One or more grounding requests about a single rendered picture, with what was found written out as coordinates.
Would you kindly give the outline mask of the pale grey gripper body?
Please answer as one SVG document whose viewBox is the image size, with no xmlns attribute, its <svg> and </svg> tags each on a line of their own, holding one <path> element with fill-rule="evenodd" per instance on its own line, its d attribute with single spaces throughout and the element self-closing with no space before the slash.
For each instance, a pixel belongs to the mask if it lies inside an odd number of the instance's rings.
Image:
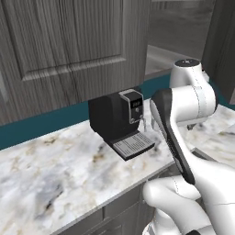
<svg viewBox="0 0 235 235">
<path fill-rule="evenodd" d="M 153 117 L 151 117 L 151 127 L 154 131 L 160 130 L 157 122 L 155 121 L 155 119 Z"/>
</svg>

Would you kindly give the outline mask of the narrow grey wood cabinet door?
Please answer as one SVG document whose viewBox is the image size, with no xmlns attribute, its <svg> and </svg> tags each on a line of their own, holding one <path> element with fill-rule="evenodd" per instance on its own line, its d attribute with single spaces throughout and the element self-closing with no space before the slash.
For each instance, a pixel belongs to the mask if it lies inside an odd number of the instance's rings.
<svg viewBox="0 0 235 235">
<path fill-rule="evenodd" d="M 202 65 L 230 105 L 235 105 L 235 0 L 216 0 Z"/>
</svg>

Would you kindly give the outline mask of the grey base cabinet door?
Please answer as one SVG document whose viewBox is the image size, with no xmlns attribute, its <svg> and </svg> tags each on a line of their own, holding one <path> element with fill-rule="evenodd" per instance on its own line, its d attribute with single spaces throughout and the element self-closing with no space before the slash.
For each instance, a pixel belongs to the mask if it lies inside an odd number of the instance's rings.
<svg viewBox="0 0 235 235">
<path fill-rule="evenodd" d="M 112 214 L 103 209 L 104 219 L 88 230 L 84 235 L 134 235 L 139 212 L 139 203 L 135 203 L 120 212 Z"/>
</svg>

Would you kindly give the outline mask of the large grey wood cabinet door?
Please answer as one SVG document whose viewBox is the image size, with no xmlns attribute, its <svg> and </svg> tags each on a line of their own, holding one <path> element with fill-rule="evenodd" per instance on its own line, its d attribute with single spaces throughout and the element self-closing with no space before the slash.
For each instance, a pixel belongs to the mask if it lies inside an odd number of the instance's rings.
<svg viewBox="0 0 235 235">
<path fill-rule="evenodd" d="M 151 0 L 0 0 L 0 126 L 142 84 Z"/>
</svg>

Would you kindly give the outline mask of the black coffee machine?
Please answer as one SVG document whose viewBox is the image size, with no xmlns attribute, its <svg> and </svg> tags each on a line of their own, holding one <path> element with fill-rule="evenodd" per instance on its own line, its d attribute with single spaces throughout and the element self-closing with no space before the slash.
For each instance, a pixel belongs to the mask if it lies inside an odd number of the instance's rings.
<svg viewBox="0 0 235 235">
<path fill-rule="evenodd" d="M 88 101 L 90 127 L 124 161 L 154 147 L 138 131 L 144 120 L 144 99 L 139 86 Z"/>
</svg>

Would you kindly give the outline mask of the grey drawer front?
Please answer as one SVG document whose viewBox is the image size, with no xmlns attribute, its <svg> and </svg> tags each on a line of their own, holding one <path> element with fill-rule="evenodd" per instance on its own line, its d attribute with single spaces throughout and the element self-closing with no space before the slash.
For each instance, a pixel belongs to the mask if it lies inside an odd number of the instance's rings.
<svg viewBox="0 0 235 235">
<path fill-rule="evenodd" d="M 114 218 L 119 215 L 129 207 L 133 206 L 139 201 L 140 198 L 140 186 L 129 190 L 122 196 L 119 196 L 117 199 L 113 200 L 109 204 L 103 207 L 103 218 Z"/>
<path fill-rule="evenodd" d="M 75 223 L 70 228 L 61 232 L 59 235 L 83 235 L 88 230 L 99 224 L 103 220 L 102 210 L 99 209 L 90 216 Z"/>
</svg>

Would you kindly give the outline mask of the grey wood wall cabinet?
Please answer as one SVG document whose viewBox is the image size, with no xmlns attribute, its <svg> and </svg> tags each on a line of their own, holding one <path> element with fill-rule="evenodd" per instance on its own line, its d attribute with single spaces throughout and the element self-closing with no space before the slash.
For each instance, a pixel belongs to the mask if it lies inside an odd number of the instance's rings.
<svg viewBox="0 0 235 235">
<path fill-rule="evenodd" d="M 151 0 L 147 77 L 186 58 L 201 60 L 215 0 Z"/>
</svg>

